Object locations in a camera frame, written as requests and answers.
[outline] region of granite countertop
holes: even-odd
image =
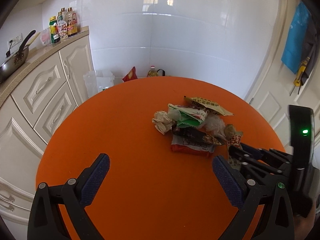
[[[87,35],[89,35],[89,27],[85,26],[81,28],[80,32],[75,36],[67,38],[63,41],[59,41],[55,44],[48,45],[39,50],[31,50],[26,62],[19,69],[17,69],[6,81],[0,84],[0,107],[6,101],[7,97],[12,93],[12,91],[18,86],[18,84],[32,70],[34,70],[48,57],[50,57],[63,47]]]

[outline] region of silver screw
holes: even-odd
[[[255,182],[253,179],[248,179],[248,180],[247,180],[247,183],[248,183],[250,186],[256,185],[256,182]]]
[[[43,182],[43,183],[40,183],[40,184],[39,184],[39,188],[40,188],[40,189],[45,188],[45,183],[44,183],[44,182]]]
[[[69,185],[73,185],[73,184],[75,184],[76,183],[76,179],[69,179],[68,180],[68,184]]]

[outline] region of drawer handle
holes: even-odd
[[[42,85],[42,87],[36,91],[36,95],[39,94],[40,91],[45,88],[45,86],[48,84],[48,82],[50,82],[50,80],[51,80],[51,77],[48,77],[47,81]]]
[[[58,118],[60,117],[60,115],[62,114],[62,110],[63,110],[63,106],[61,106],[61,108],[60,108],[60,110],[59,110],[59,114],[57,115],[57,117],[55,118],[55,119],[53,119],[53,121],[52,121],[52,123],[55,123],[57,120],[58,120]]]
[[[2,199],[3,201],[10,201],[10,202],[14,202],[14,198],[13,197],[6,197],[6,196],[4,196],[4,195],[2,195],[2,194],[0,194],[0,199]]]
[[[11,210],[12,212],[14,211],[14,207],[12,205],[9,205],[9,207],[6,207],[5,205],[0,204],[0,207],[3,208],[4,210]]]
[[[69,68],[68,68],[68,65],[67,65],[67,63],[65,62],[65,60],[63,61],[63,65],[66,67],[66,69],[68,70],[68,75],[67,75],[67,77],[68,77],[68,79],[70,79],[70,71],[69,71]]]

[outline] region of electrical outlet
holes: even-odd
[[[19,35],[17,35],[16,37],[12,38],[12,45],[11,48],[13,48],[14,46],[18,45],[20,42],[22,42],[22,33],[20,33]]]

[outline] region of table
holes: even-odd
[[[168,103],[185,104],[184,96],[216,101],[234,113],[223,120],[244,132],[242,142],[284,151],[265,119],[230,92],[187,78],[144,78],[111,87],[76,109],[50,140],[36,184],[64,184],[106,153],[110,170],[85,208],[105,239],[218,239],[237,208],[212,172],[212,159],[171,152],[172,135],[162,135],[151,122]],[[218,147],[214,155],[226,153]],[[79,239],[65,208],[62,215],[72,239]]]

